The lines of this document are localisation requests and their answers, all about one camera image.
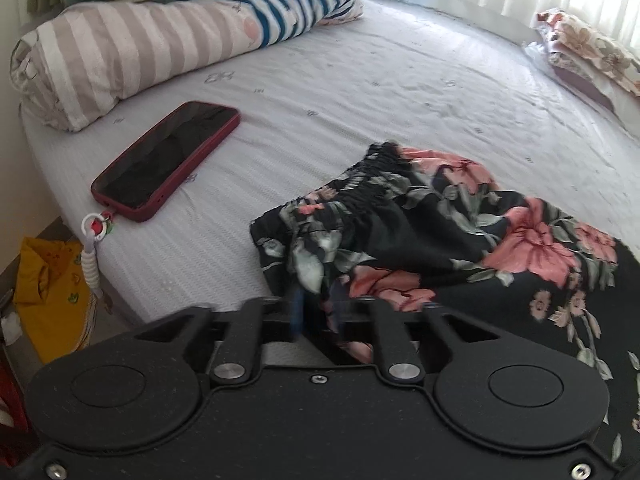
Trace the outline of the yellow cloth bag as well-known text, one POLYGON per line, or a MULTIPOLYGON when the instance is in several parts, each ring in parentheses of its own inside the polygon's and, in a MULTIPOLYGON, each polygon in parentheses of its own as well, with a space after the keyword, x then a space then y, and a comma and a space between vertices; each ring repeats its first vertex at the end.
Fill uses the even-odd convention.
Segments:
POLYGON ((89 343, 96 300, 82 273, 81 252, 77 240, 22 241, 13 305, 43 364, 89 343))

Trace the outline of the pink striped rolled blanket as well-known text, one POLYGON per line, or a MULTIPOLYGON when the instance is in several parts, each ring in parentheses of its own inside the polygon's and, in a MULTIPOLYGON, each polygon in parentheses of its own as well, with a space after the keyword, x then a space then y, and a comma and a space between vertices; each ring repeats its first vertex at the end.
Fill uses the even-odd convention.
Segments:
POLYGON ((81 3, 17 41, 10 78, 40 122, 79 131, 118 102, 253 51, 265 36, 245 3, 81 3))

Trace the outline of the red cased smartphone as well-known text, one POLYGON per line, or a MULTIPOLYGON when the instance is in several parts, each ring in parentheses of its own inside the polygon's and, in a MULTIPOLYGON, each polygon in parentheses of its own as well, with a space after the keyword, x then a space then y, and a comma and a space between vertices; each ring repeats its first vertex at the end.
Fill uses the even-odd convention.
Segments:
POLYGON ((198 101, 181 104, 94 179, 93 198, 128 220, 151 219, 240 121, 240 111, 234 107, 198 101))

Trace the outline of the white pillow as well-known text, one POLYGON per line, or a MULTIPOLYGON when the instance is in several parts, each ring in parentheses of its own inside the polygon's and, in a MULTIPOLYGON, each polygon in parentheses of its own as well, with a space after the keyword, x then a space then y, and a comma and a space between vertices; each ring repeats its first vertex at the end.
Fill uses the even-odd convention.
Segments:
POLYGON ((552 48, 538 41, 524 44, 523 51, 549 78, 598 112, 616 118, 628 132, 639 133, 639 99, 591 63, 567 48, 552 48))

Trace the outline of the blue white striped blanket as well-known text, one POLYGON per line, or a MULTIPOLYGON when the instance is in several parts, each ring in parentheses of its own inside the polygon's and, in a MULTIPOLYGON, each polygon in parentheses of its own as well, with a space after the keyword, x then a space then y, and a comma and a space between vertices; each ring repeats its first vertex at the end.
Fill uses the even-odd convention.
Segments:
POLYGON ((257 47, 265 48, 306 34, 317 25, 358 20, 362 0, 231 0, 239 10, 253 13, 257 47))

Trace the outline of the black floral pants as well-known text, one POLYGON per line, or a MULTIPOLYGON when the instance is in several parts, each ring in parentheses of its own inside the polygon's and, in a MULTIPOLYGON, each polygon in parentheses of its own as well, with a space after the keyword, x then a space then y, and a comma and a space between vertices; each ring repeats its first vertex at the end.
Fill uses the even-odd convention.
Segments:
POLYGON ((574 356, 610 393, 598 447, 639 457, 639 263, 620 240, 464 157, 374 144, 356 165, 250 225, 269 289, 305 289, 334 330, 331 288, 400 312, 471 315, 574 356))

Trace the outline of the floral pillow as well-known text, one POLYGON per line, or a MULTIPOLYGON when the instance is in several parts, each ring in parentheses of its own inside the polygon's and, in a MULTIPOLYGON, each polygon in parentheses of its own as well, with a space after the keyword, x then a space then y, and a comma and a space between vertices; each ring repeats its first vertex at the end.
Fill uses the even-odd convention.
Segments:
POLYGON ((535 28, 548 47, 571 50, 638 98, 639 58, 617 40, 560 9, 538 13, 535 28))

